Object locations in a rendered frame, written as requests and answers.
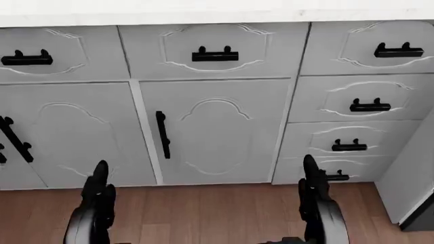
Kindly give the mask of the white cabinet side panel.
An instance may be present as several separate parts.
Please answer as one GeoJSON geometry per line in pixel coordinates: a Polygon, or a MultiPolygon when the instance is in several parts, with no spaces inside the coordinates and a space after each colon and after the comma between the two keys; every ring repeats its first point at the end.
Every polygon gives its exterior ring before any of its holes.
{"type": "Polygon", "coordinates": [[[434,115],[421,123],[376,182],[391,223],[401,224],[434,192],[434,115]]]}

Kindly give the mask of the grey cabinet door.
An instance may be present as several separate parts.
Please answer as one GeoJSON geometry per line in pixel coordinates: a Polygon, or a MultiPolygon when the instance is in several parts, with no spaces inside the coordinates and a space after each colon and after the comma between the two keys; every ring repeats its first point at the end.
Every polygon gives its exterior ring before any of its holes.
{"type": "Polygon", "coordinates": [[[140,88],[164,184],[270,180],[293,80],[157,81],[140,88]],[[156,111],[166,116],[170,159],[156,111]]]}
{"type": "Polygon", "coordinates": [[[14,149],[2,150],[5,163],[0,160],[0,190],[29,190],[46,188],[33,168],[14,149]]]}
{"type": "MultiPolygon", "coordinates": [[[[46,188],[82,187],[101,160],[115,186],[156,183],[128,83],[1,85],[0,116],[31,144],[46,188]]],[[[18,152],[2,131],[0,144],[18,152]]]]}

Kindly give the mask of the dark grey appliance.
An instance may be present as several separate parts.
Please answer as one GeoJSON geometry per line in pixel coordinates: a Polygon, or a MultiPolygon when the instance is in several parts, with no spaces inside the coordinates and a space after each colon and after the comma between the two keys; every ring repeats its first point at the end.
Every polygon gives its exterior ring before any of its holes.
{"type": "Polygon", "coordinates": [[[434,231],[434,193],[399,225],[401,231],[434,231]]]}

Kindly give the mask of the wide grey drawer front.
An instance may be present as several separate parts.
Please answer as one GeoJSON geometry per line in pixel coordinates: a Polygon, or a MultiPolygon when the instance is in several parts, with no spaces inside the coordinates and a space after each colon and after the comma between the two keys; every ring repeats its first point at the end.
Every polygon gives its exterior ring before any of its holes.
{"type": "Polygon", "coordinates": [[[0,59],[20,50],[36,56],[44,49],[51,65],[4,66],[0,83],[123,81],[129,79],[116,26],[0,28],[0,59]]]}
{"type": "Polygon", "coordinates": [[[295,77],[307,23],[173,24],[120,26],[133,79],[261,79],[295,77]],[[222,52],[231,46],[238,61],[193,62],[205,46],[222,52]]]}
{"type": "Polygon", "coordinates": [[[311,25],[300,74],[383,75],[434,73],[434,20],[314,22],[311,25]],[[423,48],[419,58],[376,58],[386,48],[423,48]]]}

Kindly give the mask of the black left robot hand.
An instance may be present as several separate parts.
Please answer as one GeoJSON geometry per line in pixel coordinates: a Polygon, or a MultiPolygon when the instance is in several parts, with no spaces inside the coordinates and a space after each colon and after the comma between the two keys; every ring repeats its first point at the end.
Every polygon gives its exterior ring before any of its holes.
{"type": "Polygon", "coordinates": [[[109,165],[98,162],[81,191],[81,203],[74,209],[63,244],[110,244],[109,228],[115,220],[116,189],[108,184],[109,165]]]}

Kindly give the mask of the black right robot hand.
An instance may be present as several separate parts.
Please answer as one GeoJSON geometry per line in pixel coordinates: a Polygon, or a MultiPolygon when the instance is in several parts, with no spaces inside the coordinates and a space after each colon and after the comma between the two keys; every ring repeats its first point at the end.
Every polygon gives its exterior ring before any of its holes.
{"type": "Polygon", "coordinates": [[[308,244],[350,244],[339,204],[329,194],[326,171],[318,167],[311,155],[304,156],[303,170],[298,194],[300,217],[306,222],[305,241],[308,244]]]}

